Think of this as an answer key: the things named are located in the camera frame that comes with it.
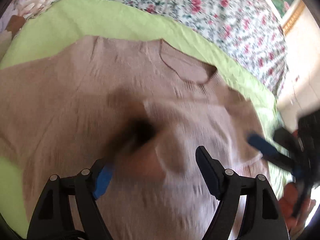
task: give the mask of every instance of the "screw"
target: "screw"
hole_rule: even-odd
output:
[[[224,172],[229,176],[233,175],[233,170],[231,169],[226,169]]]
[[[56,174],[53,174],[50,176],[51,181],[55,181],[57,178],[58,178],[58,176]]]
[[[262,174],[259,174],[258,175],[258,179],[264,181],[264,180],[266,180],[266,177],[264,175],[262,175]]]
[[[81,171],[82,175],[88,175],[89,173],[90,173],[89,169],[84,169],[84,170]]]

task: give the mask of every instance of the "framed painting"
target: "framed painting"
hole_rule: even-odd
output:
[[[280,21],[286,35],[305,8],[302,0],[265,0]]]

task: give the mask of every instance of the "light green fabric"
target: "light green fabric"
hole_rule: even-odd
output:
[[[46,13],[24,25],[1,61],[0,69],[52,56],[84,35],[143,41],[163,38],[178,50],[215,65],[230,87],[251,99],[265,135],[270,136],[276,124],[275,98],[254,76],[192,29],[113,1],[61,0],[55,3]],[[271,169],[274,186],[277,179],[273,170],[278,170]],[[20,174],[1,160],[0,177],[6,176],[12,176],[12,190],[4,192],[8,182],[1,179],[0,212],[15,231],[26,236],[28,223],[22,208]]]

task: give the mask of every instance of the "green blanket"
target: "green blanket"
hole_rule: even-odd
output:
[[[24,25],[1,61],[0,69],[52,56],[84,35],[143,41],[163,38],[178,50],[215,65],[230,87],[253,102],[267,138],[277,125],[272,93],[215,44],[169,18],[113,1],[61,0],[55,3]],[[279,196],[285,173],[274,166],[270,167],[270,173],[271,185]],[[6,178],[0,182],[0,212],[12,229],[26,237],[28,222],[23,208],[21,172],[0,159],[0,178]]]

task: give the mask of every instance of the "brown object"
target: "brown object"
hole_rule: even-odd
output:
[[[22,16],[12,15],[6,30],[12,32],[12,38],[17,34],[17,32],[22,28],[25,24],[26,20]]]
[[[201,239],[218,202],[196,165],[197,146],[240,175],[269,177],[246,143],[249,132],[262,134],[251,102],[214,66],[163,40],[84,37],[1,70],[0,99],[0,145],[23,169],[28,218],[50,175],[110,156],[116,172],[98,207],[114,239]],[[135,120],[152,127],[140,145],[126,139]]]

